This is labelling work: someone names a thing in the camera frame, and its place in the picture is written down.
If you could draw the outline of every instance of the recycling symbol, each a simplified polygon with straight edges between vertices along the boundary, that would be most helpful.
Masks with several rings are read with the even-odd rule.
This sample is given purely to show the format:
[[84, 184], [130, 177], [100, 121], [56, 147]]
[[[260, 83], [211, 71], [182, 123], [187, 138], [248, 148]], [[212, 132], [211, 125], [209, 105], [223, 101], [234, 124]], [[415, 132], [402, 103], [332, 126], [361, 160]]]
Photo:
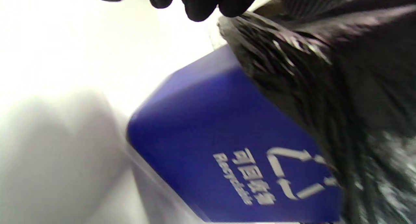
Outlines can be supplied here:
[[[321, 191], [325, 190], [325, 187], [321, 183], [312, 184], [301, 191], [294, 194], [292, 189], [290, 188], [290, 181], [285, 179], [285, 172], [282, 169], [282, 166], [279, 163], [278, 156], [286, 156], [294, 159], [298, 159], [301, 162], [307, 162], [310, 160], [314, 160], [316, 163], [326, 165], [325, 160], [320, 155], [315, 155], [314, 157], [308, 153], [308, 151], [298, 151], [298, 150], [291, 150], [282, 147], [275, 147], [271, 148], [267, 151], [267, 159], [269, 160], [270, 165], [272, 166], [273, 172], [279, 178], [277, 183], [282, 187], [283, 193], [289, 199], [292, 200], [299, 200], [299, 199], [306, 199], [310, 196], [313, 196]], [[324, 178], [322, 183], [325, 186], [336, 187], [337, 180], [334, 177]]]

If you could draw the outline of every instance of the white surface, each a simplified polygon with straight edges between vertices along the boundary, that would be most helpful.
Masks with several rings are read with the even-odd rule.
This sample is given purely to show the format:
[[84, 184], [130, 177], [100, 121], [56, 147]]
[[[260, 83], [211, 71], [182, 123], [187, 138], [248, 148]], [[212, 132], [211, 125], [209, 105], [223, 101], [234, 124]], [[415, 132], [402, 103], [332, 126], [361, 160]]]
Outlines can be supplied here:
[[212, 49], [180, 0], [0, 0], [0, 223], [197, 224], [133, 173], [122, 129]]

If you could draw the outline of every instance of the plastic bag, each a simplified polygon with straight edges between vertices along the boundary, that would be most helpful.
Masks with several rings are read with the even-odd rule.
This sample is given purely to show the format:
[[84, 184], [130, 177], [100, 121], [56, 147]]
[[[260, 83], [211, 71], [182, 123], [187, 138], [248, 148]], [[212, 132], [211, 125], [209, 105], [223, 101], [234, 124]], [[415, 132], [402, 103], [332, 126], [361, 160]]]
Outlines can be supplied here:
[[247, 76], [321, 147], [343, 223], [416, 223], [416, 1], [372, 1], [219, 27]]

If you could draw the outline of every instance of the blue recycling bin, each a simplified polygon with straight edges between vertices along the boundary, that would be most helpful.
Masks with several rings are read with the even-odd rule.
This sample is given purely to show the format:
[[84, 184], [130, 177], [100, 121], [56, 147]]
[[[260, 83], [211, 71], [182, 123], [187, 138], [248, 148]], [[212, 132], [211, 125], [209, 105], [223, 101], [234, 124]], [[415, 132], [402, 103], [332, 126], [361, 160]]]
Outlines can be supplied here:
[[228, 46], [172, 74], [127, 137], [204, 221], [339, 220], [340, 188], [314, 140], [263, 97]]

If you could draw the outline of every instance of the white wall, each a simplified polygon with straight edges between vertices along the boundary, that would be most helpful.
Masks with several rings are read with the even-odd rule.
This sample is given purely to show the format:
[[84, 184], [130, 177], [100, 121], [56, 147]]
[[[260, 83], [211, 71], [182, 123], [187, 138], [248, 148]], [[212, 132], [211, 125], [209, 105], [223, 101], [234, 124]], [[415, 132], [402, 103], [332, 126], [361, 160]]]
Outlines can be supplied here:
[[180, 0], [0, 0], [0, 223], [195, 224], [120, 148], [134, 109], [213, 50], [211, 26]]

